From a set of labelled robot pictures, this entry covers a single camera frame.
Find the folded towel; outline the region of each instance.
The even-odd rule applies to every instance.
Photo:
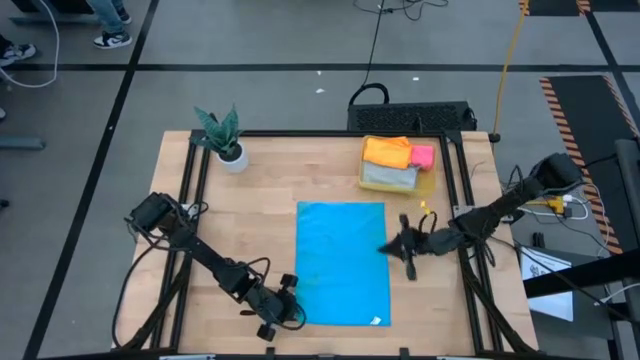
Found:
[[[415,189],[418,168],[394,169],[368,161],[362,163],[362,181],[372,184],[393,185],[405,189]]]
[[[406,137],[368,138],[363,160],[396,169],[406,169],[411,160],[411,144]]]
[[[431,170],[435,162],[435,151],[430,145],[413,145],[411,147],[411,165],[423,170]]]

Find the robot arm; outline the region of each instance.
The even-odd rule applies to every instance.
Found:
[[[252,312],[241,314],[258,315],[264,324],[258,329],[258,337],[271,341],[275,336],[272,325],[290,330],[304,326],[304,311],[296,302],[295,296],[288,291],[295,287],[297,277],[283,275],[277,292],[264,286],[264,276],[243,262],[235,262],[224,258],[198,238],[190,223],[187,212],[169,195],[152,193],[137,208],[130,218],[125,219],[134,230],[143,236],[150,236],[151,231],[158,229],[166,240],[176,249],[183,249],[186,254],[209,269],[224,292],[237,303],[247,302]],[[287,321],[303,321],[296,328],[284,325]]]
[[[400,215],[402,230],[380,252],[398,257],[407,266],[407,277],[416,280],[413,257],[444,255],[458,248],[469,248],[487,240],[502,217],[516,212],[527,201],[545,195],[562,195],[582,184],[582,172],[567,154],[552,154],[536,164],[529,176],[493,203],[475,208],[449,221],[449,227],[426,233],[409,226]]]

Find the wire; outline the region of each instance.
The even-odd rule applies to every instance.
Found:
[[[513,170],[511,170],[511,175],[509,176],[509,182],[507,183],[507,186],[506,186],[506,188],[507,188],[507,189],[511,188],[511,184],[512,184],[512,182],[513,182],[513,175],[514,175],[514,173],[515,173],[516,171],[517,171],[517,173],[518,173],[519,180],[518,180],[517,185],[515,185],[515,186],[523,186],[523,181],[524,181],[524,179],[522,178],[522,170],[520,170],[520,167],[519,167],[518,165],[516,165],[516,166],[514,166]],[[600,190],[598,189],[598,190],[596,190],[596,191],[598,192],[598,197],[600,197]],[[547,199],[544,199],[544,200],[547,202],[547,205],[548,205],[549,207],[551,207],[551,204],[549,204],[549,201],[548,201]],[[539,215],[538,215],[537,213],[531,213],[531,214],[535,217],[536,222],[537,222],[538,224],[540,224],[540,225],[553,225],[553,224],[557,224],[557,223],[549,223],[549,222],[543,222],[543,221],[540,221],[540,218],[538,217]],[[571,231],[573,231],[573,232],[577,232],[577,233],[580,233],[580,234],[583,234],[583,235],[587,235],[587,236],[589,236],[589,237],[591,238],[591,240],[593,240],[593,242],[595,242],[599,247],[601,247],[601,248],[603,248],[603,249],[605,249],[605,250],[607,250],[607,251],[608,251],[607,247],[606,247],[605,245],[602,245],[602,243],[601,243],[600,241],[598,241],[598,239],[596,239],[596,237],[595,237],[595,236],[593,236],[592,234],[590,234],[590,233],[588,233],[588,232],[586,232],[586,231],[582,231],[582,230],[578,230],[578,229],[572,228],[572,227],[570,227],[569,225],[567,225],[567,224],[565,223],[564,219],[563,219],[563,218],[561,218],[560,216],[558,216],[558,214],[553,213],[553,215],[554,215],[554,217],[558,220],[558,222],[559,222],[562,226],[566,227],[567,229],[569,229],[569,230],[571,230]]]
[[[412,7],[413,5],[420,4],[420,9],[418,10],[418,17],[412,18],[407,9]],[[422,18],[422,9],[425,5],[435,6],[435,7],[447,7],[449,5],[449,0],[443,0],[441,3],[432,3],[424,0],[402,0],[402,11],[404,12],[404,16],[411,21],[418,21]]]
[[[174,203],[173,201],[169,201],[169,202],[171,203],[171,206],[174,208],[174,210],[176,210],[177,207],[181,208],[181,206],[179,204],[177,204],[177,207],[176,207],[176,203]],[[191,210],[196,205],[199,205],[198,213],[195,214],[194,216],[192,216],[190,220],[193,220],[193,219],[199,217],[205,211],[209,210],[209,204],[207,204],[205,201],[201,201],[199,203],[191,204],[191,206],[189,206],[187,208],[186,212],[189,213],[189,210]],[[185,221],[185,219],[182,218],[182,216],[178,216],[178,220],[181,221],[183,223],[183,225],[188,226],[188,225],[186,225],[186,221]],[[135,270],[135,268],[138,266],[140,261],[142,261],[142,259],[151,252],[151,250],[163,250],[163,251],[168,251],[168,252],[180,252],[180,251],[186,250],[186,249],[181,249],[181,248],[171,248],[171,247],[158,246],[158,243],[160,243],[161,241],[167,239],[166,236],[157,236],[157,235],[153,235],[153,234],[151,234],[151,233],[149,233],[147,231],[144,231],[143,229],[140,229],[139,227],[135,226],[129,219],[125,219],[125,222],[127,223],[127,231],[132,236],[133,242],[135,244],[138,243],[137,235],[136,235],[136,232],[138,232],[147,241],[147,243],[149,244],[149,247],[147,249],[145,249],[142,252],[142,254],[140,254],[140,256],[138,256],[138,258],[136,258],[136,260],[133,262],[133,264],[131,264],[131,267],[127,271],[127,274],[125,275],[124,280],[122,281],[122,287],[120,288],[120,294],[118,295],[118,301],[116,302],[116,310],[115,310],[115,312],[113,314],[113,319],[111,321],[111,340],[113,341],[113,344],[116,346],[117,349],[122,347],[122,345],[118,341],[118,336],[116,334],[116,325],[117,325],[117,322],[118,322],[118,316],[120,314],[120,307],[122,306],[122,300],[124,299],[124,294],[126,292],[127,285],[129,283],[129,278],[131,277],[131,274],[133,274],[133,271]],[[258,261],[263,261],[262,259],[263,258],[256,259],[256,260],[250,262],[249,264],[256,263]],[[269,261],[267,263],[267,268],[266,268],[266,271],[265,271],[266,274],[269,273],[269,268],[270,267],[271,267],[271,261]]]
[[[373,45],[371,45],[371,54],[369,55],[369,63],[367,64],[367,74],[364,77],[362,86],[365,86],[367,84],[367,80],[369,80],[369,73],[371,72],[371,64],[373,62],[373,53],[376,50],[376,43],[378,42],[378,30],[380,30],[380,20],[382,19],[382,9],[384,8],[384,2],[385,0],[382,0],[382,2],[380,3],[380,10],[378,11],[378,22],[376,23],[376,32],[373,35]]]
[[[409,8],[411,8],[411,7],[413,7],[414,5],[417,5],[417,4],[420,4],[419,15],[418,15],[418,17],[417,17],[417,18],[412,18],[412,17],[411,17],[411,16],[409,16],[409,14],[407,13],[407,9],[409,9]],[[440,2],[440,3],[432,3],[432,2],[429,2],[429,1],[425,1],[425,0],[403,0],[402,7],[398,7],[398,8],[393,8],[393,7],[391,7],[391,8],[386,8],[386,9],[385,9],[385,8],[383,8],[383,7],[378,6],[378,9],[379,9],[379,10],[377,10],[377,11],[376,11],[376,10],[371,10],[371,9],[365,9],[365,8],[361,7],[361,6],[359,5],[358,0],[353,0],[352,5],[353,5],[354,7],[356,7],[357,9],[361,10],[361,11],[368,12],[368,13],[372,13],[372,14],[376,14],[376,15],[377,15],[380,11],[382,11],[382,14],[393,14],[393,12],[394,12],[394,11],[402,10],[402,11],[404,11],[404,15],[405,15],[409,20],[412,20],[412,21],[418,21],[418,20],[420,20],[420,18],[422,17],[422,8],[423,8],[425,5],[431,5],[431,6],[435,6],[435,7],[447,7],[447,6],[449,5],[449,0],[442,0],[442,2]]]
[[[588,162],[588,163],[584,164],[584,165],[582,166],[582,168],[583,168],[583,169],[586,169],[586,168],[588,168],[588,167],[589,167],[589,166],[591,166],[591,165],[594,165],[594,164],[597,164],[597,163],[601,163],[601,162],[604,162],[604,161],[613,160],[613,159],[615,159],[615,158],[617,158],[617,157],[618,157],[618,155],[617,155],[617,154],[611,154],[611,155],[609,155],[609,156],[605,156],[605,157],[603,157],[603,158],[600,158],[600,159],[596,159],[596,160],[590,161],[590,162]]]
[[[142,259],[145,256],[147,256],[153,249],[154,249],[153,247],[149,246],[147,249],[145,249],[145,251],[142,252],[142,254],[140,254],[140,256],[138,256],[138,258],[133,262],[133,264],[131,264],[131,267],[127,271],[127,274],[124,276],[124,280],[122,281],[122,287],[120,288],[120,294],[118,295],[118,301],[116,302],[116,310],[113,314],[113,319],[111,320],[111,340],[113,341],[113,344],[116,346],[117,349],[121,348],[122,345],[118,341],[116,326],[118,323],[118,316],[120,315],[120,307],[122,306],[122,300],[124,299],[124,293],[126,292],[127,284],[129,283],[129,278],[131,277],[131,274],[133,274],[133,270],[136,268],[136,266],[138,266],[140,261],[142,261]]]
[[[568,218],[566,218],[567,220],[586,220],[586,219],[589,218],[589,209],[587,209],[587,205],[585,205],[584,203],[581,203],[581,202],[578,202],[578,204],[580,204],[580,206],[582,206],[582,208],[584,209],[584,215],[582,215],[580,217],[575,217],[575,216],[568,217]],[[538,216],[553,216],[553,217],[558,216],[553,211],[552,212],[538,212],[538,211],[533,211],[533,210],[527,209],[525,207],[519,207],[518,210],[522,210],[522,211],[524,211],[526,213],[535,214],[535,215],[538,215]]]
[[[516,239],[513,239],[513,242],[517,245],[511,245],[508,242],[495,238],[493,236],[490,237],[490,239],[496,240],[498,242],[500,242],[501,244],[505,244],[511,248],[513,248],[514,250],[518,250],[517,247],[523,248],[525,247],[524,245],[522,245],[519,241],[517,241]],[[522,255],[525,255],[526,257],[528,257],[531,261],[535,262],[536,264],[542,266],[544,269],[546,269],[547,271],[549,271],[549,274],[553,274],[555,276],[557,276],[560,280],[562,280],[564,283],[566,283],[567,285],[569,285],[569,287],[571,287],[573,290],[576,290],[580,293],[582,293],[583,295],[587,296],[588,298],[590,298],[591,300],[594,300],[595,303],[598,304],[598,306],[603,306],[611,315],[615,315],[618,318],[628,321],[629,323],[631,323],[632,325],[636,325],[636,326],[640,326],[640,323],[636,320],[633,320],[631,318],[629,318],[628,316],[623,315],[622,313],[620,313],[619,311],[613,309],[612,307],[610,307],[609,305],[607,305],[606,303],[604,303],[603,301],[601,301],[600,299],[598,299],[597,297],[591,295],[589,292],[587,292],[586,290],[582,289],[581,287],[579,287],[578,285],[576,285],[573,281],[567,279],[566,276],[562,275],[561,273],[552,270],[551,268],[549,268],[547,265],[543,264],[542,262],[538,261],[537,259],[535,259],[534,257],[532,257],[531,255],[527,254],[524,251],[520,251],[519,252]]]
[[[51,9],[49,9],[49,6],[47,6],[46,2],[44,0],[40,0],[40,3],[42,4],[42,6],[44,6],[45,10],[47,10],[47,12],[49,13],[49,17],[51,18],[51,23],[53,24],[53,29],[55,30],[56,33],[56,57],[54,59],[53,62],[53,77],[51,78],[51,80],[43,83],[43,84],[37,84],[37,85],[30,85],[30,84],[23,84],[19,81],[13,80],[13,78],[11,78],[11,76],[9,76],[9,74],[7,74],[1,67],[0,67],[0,73],[2,73],[2,75],[4,75],[4,77],[9,80],[9,82],[18,85],[18,86],[22,86],[24,88],[28,88],[28,89],[39,89],[39,88],[43,88],[45,86],[49,86],[51,85],[54,81],[56,81],[58,79],[58,59],[59,59],[59,55],[60,55],[60,32],[58,31],[58,25],[56,24],[56,19],[53,16],[53,13],[51,12]]]
[[[627,286],[623,287],[622,289],[620,289],[620,290],[618,290],[618,291],[614,292],[613,294],[611,294],[611,295],[609,295],[609,296],[607,296],[607,297],[603,297],[602,299],[600,299],[600,301],[601,301],[601,302],[603,302],[603,303],[606,303],[606,302],[608,302],[609,300],[613,299],[613,297],[614,297],[614,296],[616,296],[616,295],[620,294],[621,292],[627,291],[627,290],[629,290],[629,289],[631,289],[631,288],[634,288],[634,287],[636,287],[636,286],[640,286],[640,283],[627,285]],[[595,303],[593,303],[593,305],[594,305],[594,306],[600,306],[600,303],[595,302]]]
[[[524,14],[527,11],[528,7],[529,0],[524,0],[522,10],[520,11],[520,18],[518,19],[518,25],[516,25],[516,31],[513,33],[511,44],[509,45],[509,50],[507,51],[507,61],[502,67],[502,74],[500,74],[500,85],[498,85],[498,97],[496,99],[496,118],[493,122],[493,134],[498,133],[498,126],[500,125],[500,111],[502,109],[502,93],[504,92],[504,81],[507,77],[507,70],[509,69],[509,64],[511,63],[513,51],[515,50],[516,43],[518,42],[518,36],[520,36],[520,29],[522,29],[522,24],[524,23]]]

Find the gray floor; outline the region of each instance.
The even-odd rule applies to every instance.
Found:
[[[375,8],[376,1],[361,0]],[[400,1],[388,1],[396,4]],[[149,0],[129,1],[137,34]],[[17,13],[10,2],[0,14]],[[401,13],[383,18],[375,62],[502,64],[518,16],[517,2],[451,0],[427,7],[422,20]],[[640,14],[597,14],[616,59],[640,64]],[[365,63],[376,16],[344,0],[160,0],[141,64]],[[61,63],[126,64],[133,47],[93,49],[94,27],[62,29]],[[0,33],[33,41],[43,50],[32,60],[51,63],[50,28],[16,27],[4,17]],[[606,61],[584,17],[525,20],[514,55],[517,64],[588,64]],[[14,72],[24,82],[41,82],[46,72]],[[466,100],[490,130],[495,115],[497,72],[373,72],[393,102]],[[519,164],[530,168],[564,147],[540,90],[550,73],[511,73],[506,82],[503,141],[496,162],[506,179]],[[345,129],[351,94],[362,71],[137,72],[120,116],[104,169],[87,214],[67,280],[40,356],[105,351],[132,242],[122,218],[148,192],[162,133],[198,127],[192,107],[216,112],[236,104],[245,129]],[[0,213],[0,357],[22,356],[51,274],[71,225],[123,72],[65,71],[40,90],[0,84],[0,104],[10,117],[1,134],[34,134],[43,152],[0,152],[0,197],[13,206]],[[640,96],[640,74],[625,74]],[[362,103],[379,102],[366,94]],[[597,234],[588,219],[572,224]],[[514,237],[527,242],[540,226],[524,219]],[[597,245],[557,225],[542,231],[550,248],[594,254]],[[536,317],[541,347],[552,354],[606,358],[603,340],[566,337]]]

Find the blue sheet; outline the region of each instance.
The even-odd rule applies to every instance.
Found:
[[[384,203],[298,203],[296,297],[307,323],[391,325],[385,238]]]

